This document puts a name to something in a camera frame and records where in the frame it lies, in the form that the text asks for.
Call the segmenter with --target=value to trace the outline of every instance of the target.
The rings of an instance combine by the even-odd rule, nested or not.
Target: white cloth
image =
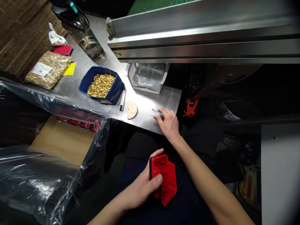
[[[68,45],[67,40],[56,33],[51,23],[49,23],[49,27],[52,30],[49,32],[49,40],[53,46]]]

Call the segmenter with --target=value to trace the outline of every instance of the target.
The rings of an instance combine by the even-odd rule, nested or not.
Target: clear plastic bottle
[[[103,48],[90,28],[88,18],[79,8],[74,10],[74,6],[62,8],[53,5],[52,10],[61,20],[63,28],[91,59],[104,55]]]

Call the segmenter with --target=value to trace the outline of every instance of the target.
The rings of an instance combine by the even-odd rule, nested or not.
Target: clear plastic container
[[[160,94],[169,67],[165,63],[129,63],[126,71],[133,89]]]

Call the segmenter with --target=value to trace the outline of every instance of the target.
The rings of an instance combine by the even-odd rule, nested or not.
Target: hand
[[[163,148],[155,151],[150,155],[154,157],[160,155],[163,152]],[[124,191],[122,191],[116,198],[119,205],[124,209],[134,209],[142,205],[148,198],[148,196],[158,189],[163,182],[161,174],[154,177],[149,181],[149,160],[146,168],[143,172],[130,184]]]
[[[157,120],[163,134],[170,142],[172,140],[176,140],[180,136],[180,134],[179,123],[175,113],[173,112],[173,110],[169,109],[158,109],[158,111],[163,114],[164,121],[160,116],[154,116],[154,118]]]

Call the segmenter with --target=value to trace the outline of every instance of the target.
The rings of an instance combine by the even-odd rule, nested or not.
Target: white label
[[[40,75],[42,77],[46,76],[50,71],[52,70],[52,67],[47,66],[41,62],[37,62],[33,69],[31,70],[32,73],[35,73],[37,75]]]

